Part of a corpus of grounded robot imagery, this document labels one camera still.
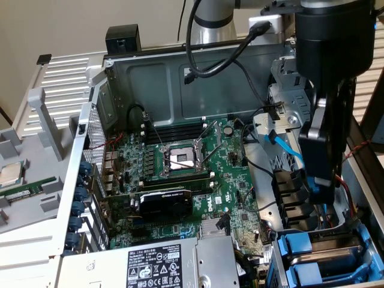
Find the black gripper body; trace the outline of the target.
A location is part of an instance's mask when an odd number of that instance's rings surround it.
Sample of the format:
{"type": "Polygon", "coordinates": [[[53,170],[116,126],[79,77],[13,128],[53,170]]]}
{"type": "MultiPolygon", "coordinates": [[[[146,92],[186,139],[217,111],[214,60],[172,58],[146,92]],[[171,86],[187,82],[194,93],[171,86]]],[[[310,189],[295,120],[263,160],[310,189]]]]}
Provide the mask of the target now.
{"type": "Polygon", "coordinates": [[[295,15],[296,67],[317,88],[367,71],[376,18],[371,5],[303,8],[295,15]]]}

